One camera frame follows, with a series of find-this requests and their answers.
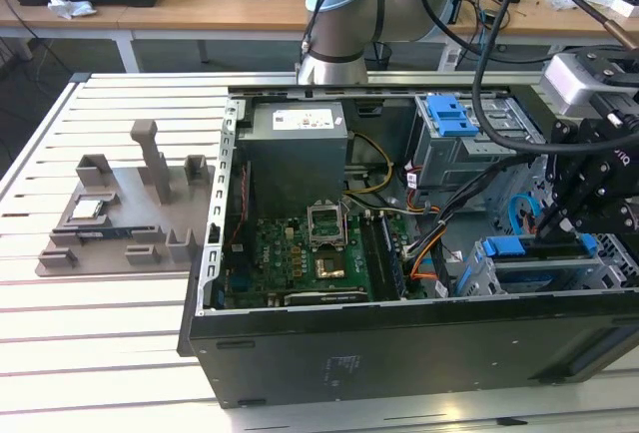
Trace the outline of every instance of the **blue latch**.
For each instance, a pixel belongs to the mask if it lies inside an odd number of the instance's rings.
[[[597,239],[592,236],[590,233],[584,233],[581,236],[581,242],[583,246],[586,247],[590,256],[595,256],[597,254],[597,250],[599,249],[599,243],[597,243]]]
[[[526,250],[516,236],[490,236],[482,243],[488,256],[526,255]]]
[[[442,137],[475,137],[479,132],[454,96],[427,96],[426,107]]]

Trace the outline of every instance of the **label sticker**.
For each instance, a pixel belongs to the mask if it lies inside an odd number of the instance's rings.
[[[439,280],[435,283],[435,291],[440,298],[448,298],[448,288],[443,286],[443,283],[441,283]]]
[[[406,180],[408,181],[408,188],[409,189],[416,189],[417,188],[417,174],[408,174],[406,176]]]
[[[316,129],[334,129],[330,109],[291,109],[273,112],[274,131]]]
[[[463,261],[463,253],[460,250],[455,250],[450,253],[450,258],[448,259],[448,263],[457,263],[459,261]]]
[[[103,235],[99,231],[79,231],[77,233],[79,238],[102,238]]]

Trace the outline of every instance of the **robotic arm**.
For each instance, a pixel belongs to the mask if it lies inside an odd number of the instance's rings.
[[[449,0],[428,0],[441,15]],[[318,0],[307,0],[313,11]],[[324,0],[303,45],[298,72],[302,85],[367,82],[363,50],[375,41],[414,41],[433,23],[420,0]]]

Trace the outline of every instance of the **table leg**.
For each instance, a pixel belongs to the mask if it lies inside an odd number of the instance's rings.
[[[456,42],[447,39],[446,44],[443,46],[443,51],[441,52],[437,72],[454,72],[457,68],[457,62],[459,62],[460,55],[461,47],[459,47]]]
[[[30,61],[33,59],[33,54],[31,53],[31,49],[29,49],[27,39],[9,37],[6,38],[4,42],[7,43],[11,52],[18,56],[21,61]]]
[[[133,36],[130,32],[122,31],[114,39],[120,51],[120,58],[127,74],[140,73],[140,62],[133,48]]]
[[[200,62],[209,64],[209,51],[207,50],[207,41],[198,41],[198,51],[200,51]]]

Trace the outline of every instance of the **orange wire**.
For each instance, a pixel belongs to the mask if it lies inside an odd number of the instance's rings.
[[[442,230],[433,240],[430,241],[430,243],[426,246],[426,248],[421,251],[421,253],[417,257],[417,260],[415,261],[415,265],[412,266],[412,270],[410,271],[410,278],[415,278],[415,276],[418,274],[421,261],[426,256],[428,251],[432,248],[432,246],[435,245],[437,241],[444,235],[445,232],[446,232],[446,229]]]

